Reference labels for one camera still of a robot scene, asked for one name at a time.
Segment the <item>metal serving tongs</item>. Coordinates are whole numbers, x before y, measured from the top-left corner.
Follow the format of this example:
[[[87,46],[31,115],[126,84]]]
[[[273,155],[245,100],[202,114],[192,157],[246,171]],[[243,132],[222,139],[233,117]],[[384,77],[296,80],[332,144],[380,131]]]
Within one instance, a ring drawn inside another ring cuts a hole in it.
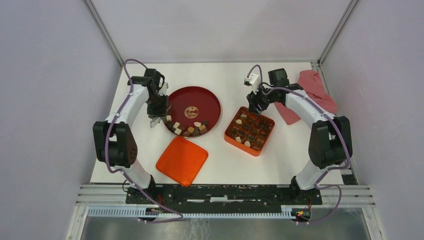
[[[171,104],[168,102],[166,104],[166,110],[164,112],[164,114],[160,115],[160,116],[155,116],[151,121],[150,121],[150,128],[154,128],[157,124],[159,124],[160,122],[166,122],[167,121],[167,116],[169,115],[169,111],[171,108]]]

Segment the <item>orange compartment chocolate box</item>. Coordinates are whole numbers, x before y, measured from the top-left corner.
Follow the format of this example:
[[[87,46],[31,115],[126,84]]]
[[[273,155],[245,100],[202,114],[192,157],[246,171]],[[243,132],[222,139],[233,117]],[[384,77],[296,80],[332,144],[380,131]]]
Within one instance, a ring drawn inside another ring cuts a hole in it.
[[[240,119],[242,124],[237,124],[236,120]],[[258,157],[275,127],[275,121],[267,116],[249,112],[248,108],[242,106],[238,109],[228,127],[224,132],[224,140],[232,146],[254,156]],[[236,137],[241,138],[241,142],[235,140]],[[251,146],[244,145],[249,141]]]

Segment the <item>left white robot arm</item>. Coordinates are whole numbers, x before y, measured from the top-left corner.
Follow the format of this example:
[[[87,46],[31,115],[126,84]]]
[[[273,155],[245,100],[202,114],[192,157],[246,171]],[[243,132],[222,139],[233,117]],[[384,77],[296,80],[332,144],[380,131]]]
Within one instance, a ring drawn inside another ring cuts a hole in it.
[[[155,68],[147,68],[143,76],[132,76],[127,82],[125,97],[104,121],[93,124],[95,154],[110,173],[121,173],[138,190],[145,204],[153,203],[157,190],[150,186],[154,178],[138,161],[138,146],[132,125],[143,106],[147,106],[150,127],[164,120],[169,110],[168,84]]]

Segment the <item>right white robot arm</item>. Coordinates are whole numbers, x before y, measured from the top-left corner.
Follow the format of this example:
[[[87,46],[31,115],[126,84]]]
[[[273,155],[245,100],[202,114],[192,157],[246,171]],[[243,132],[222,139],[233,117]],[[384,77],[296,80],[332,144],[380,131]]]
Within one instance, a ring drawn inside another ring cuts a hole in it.
[[[246,97],[248,110],[261,114],[270,104],[280,103],[294,111],[310,128],[309,160],[293,177],[288,191],[293,203],[302,204],[309,198],[308,190],[317,189],[330,171],[350,167],[353,155],[350,121],[319,106],[298,83],[290,83],[285,69],[272,70],[268,77],[268,87],[264,87],[261,73],[254,74],[250,70],[244,78],[244,85],[252,88]]]

